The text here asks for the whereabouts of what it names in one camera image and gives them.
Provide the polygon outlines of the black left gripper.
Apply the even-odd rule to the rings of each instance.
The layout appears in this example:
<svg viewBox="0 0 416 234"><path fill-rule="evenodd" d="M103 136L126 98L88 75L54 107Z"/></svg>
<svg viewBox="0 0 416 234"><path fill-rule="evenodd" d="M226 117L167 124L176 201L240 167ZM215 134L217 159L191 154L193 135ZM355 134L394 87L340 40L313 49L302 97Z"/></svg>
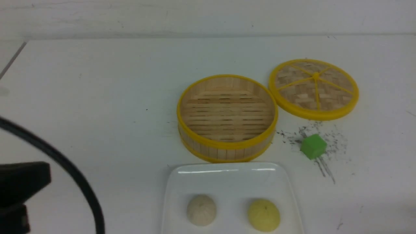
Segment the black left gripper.
<svg viewBox="0 0 416 234"><path fill-rule="evenodd" d="M25 202L51 183L46 162L8 163L0 166L0 232L28 234Z"/></svg>

